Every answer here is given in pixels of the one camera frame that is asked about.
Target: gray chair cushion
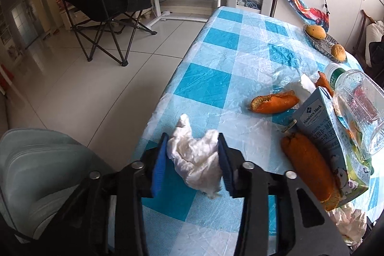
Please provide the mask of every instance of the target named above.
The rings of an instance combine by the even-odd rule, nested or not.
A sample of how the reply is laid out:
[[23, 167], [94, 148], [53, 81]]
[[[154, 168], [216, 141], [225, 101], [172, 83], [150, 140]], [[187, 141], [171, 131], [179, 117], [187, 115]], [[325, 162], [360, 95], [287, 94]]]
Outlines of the gray chair cushion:
[[15, 129], [0, 141], [0, 212], [9, 226], [34, 232], [89, 172], [113, 170], [71, 137], [51, 130]]
[[26, 235], [38, 239], [56, 212], [76, 189], [76, 186], [57, 191], [31, 205]]

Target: cartoon character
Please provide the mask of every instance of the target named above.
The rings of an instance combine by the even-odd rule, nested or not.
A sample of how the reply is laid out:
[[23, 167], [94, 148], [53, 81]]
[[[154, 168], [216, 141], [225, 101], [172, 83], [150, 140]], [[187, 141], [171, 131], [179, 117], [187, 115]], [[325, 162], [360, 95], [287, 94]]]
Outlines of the cartoon character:
[[346, 195], [352, 193], [359, 186], [359, 183], [348, 179], [347, 172], [341, 168], [335, 169], [333, 172], [339, 180], [339, 188], [342, 192], [342, 200], [346, 198]]
[[345, 185], [347, 184], [347, 182], [348, 182], [348, 174], [347, 174], [347, 172], [345, 170], [343, 170], [342, 168], [336, 168], [333, 171], [333, 173], [339, 179], [338, 187], [340, 189], [343, 189], [345, 187]]

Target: white tile floor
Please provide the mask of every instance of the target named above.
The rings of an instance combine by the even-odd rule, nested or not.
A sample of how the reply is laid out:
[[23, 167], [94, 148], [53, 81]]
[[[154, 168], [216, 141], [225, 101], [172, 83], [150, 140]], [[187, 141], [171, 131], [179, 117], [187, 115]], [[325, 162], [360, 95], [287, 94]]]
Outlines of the white tile floor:
[[[74, 33], [64, 29], [45, 41], [35, 41], [13, 70], [18, 92], [7, 92], [9, 127], [61, 131], [121, 169], [203, 25], [168, 20], [153, 26], [156, 35], [138, 30], [127, 67], [100, 50], [87, 62]], [[126, 28], [118, 35], [122, 50], [126, 50], [131, 32]], [[118, 55], [109, 33], [101, 46]]]

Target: plastic table cover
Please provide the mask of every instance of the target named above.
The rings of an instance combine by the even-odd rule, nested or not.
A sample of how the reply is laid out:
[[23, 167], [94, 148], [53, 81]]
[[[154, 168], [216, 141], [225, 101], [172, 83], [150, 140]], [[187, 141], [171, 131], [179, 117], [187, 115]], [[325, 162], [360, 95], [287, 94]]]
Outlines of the plastic table cover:
[[[348, 55], [345, 69], [361, 69]], [[163, 132], [172, 134], [181, 114], [189, 116], [193, 136], [218, 129], [228, 145], [264, 170], [283, 174], [292, 169], [280, 148], [281, 129], [292, 110], [262, 115], [249, 111], [258, 95], [276, 93], [306, 74], [313, 80], [330, 60], [315, 50], [303, 29], [274, 18], [220, 7], [192, 43], [168, 83], [132, 160], [157, 146]], [[354, 202], [376, 220], [384, 207], [384, 155], [372, 160], [369, 190]], [[156, 256], [229, 256], [237, 241], [243, 199], [232, 199], [222, 183], [220, 198], [210, 200], [187, 187], [167, 160], [165, 180], [155, 199], [143, 199], [147, 245]], [[276, 215], [270, 196], [270, 244], [275, 252]]]

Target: folding chair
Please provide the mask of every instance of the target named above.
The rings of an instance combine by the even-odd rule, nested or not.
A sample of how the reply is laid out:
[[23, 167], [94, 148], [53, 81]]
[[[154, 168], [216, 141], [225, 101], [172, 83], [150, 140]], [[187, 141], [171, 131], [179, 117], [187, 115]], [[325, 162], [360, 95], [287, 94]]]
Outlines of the folding chair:
[[[74, 24], [71, 18], [71, 15], [68, 11], [68, 6], [66, 2], [72, 4], [73, 6], [81, 10], [83, 13], [85, 13], [89, 17], [89, 19], [86, 21], [82, 21], [80, 23]], [[120, 65], [125, 67], [126, 65], [128, 65], [128, 61], [127, 61], [128, 53], [131, 48], [136, 29], [143, 30], [152, 35], [157, 34], [157, 32], [150, 30], [139, 21], [143, 10], [151, 8], [152, 4], [150, 0], [63, 0], [63, 3], [64, 3], [65, 11], [68, 15], [68, 19], [72, 26], [72, 29], [88, 61], [92, 61], [96, 48], [99, 48], [100, 50], [105, 52], [107, 55], [109, 55], [112, 59], [116, 60]], [[138, 11], [139, 11], [139, 16], [137, 17], [137, 19], [134, 19], [133, 16]], [[121, 15], [121, 14], [125, 14], [128, 18], [120, 19], [120, 20], [115, 19], [118, 15]], [[89, 21], [100, 22], [100, 24], [93, 25], [93, 26], [84, 26], [84, 24], [88, 23]], [[119, 31], [114, 31], [111, 23], [121, 24], [122, 28]], [[116, 39], [116, 35], [121, 34], [123, 29], [126, 26], [133, 27], [133, 31], [132, 31], [131, 38], [129, 40], [127, 52], [125, 56], [123, 56], [119, 43]], [[82, 30], [96, 30], [95, 39], [91, 40], [87, 35], [85, 35], [82, 32]], [[113, 41], [115, 42], [115, 45], [119, 52], [121, 60], [116, 58], [114, 55], [112, 55], [111, 53], [109, 53], [107, 50], [105, 50], [103, 47], [99, 45], [99, 41], [102, 35], [104, 34], [104, 32], [110, 32], [112, 34]], [[84, 46], [80, 40], [79, 34], [85, 37], [88, 41], [92, 43], [92, 49], [91, 49], [90, 55], [88, 55], [87, 52], [85, 51]]]

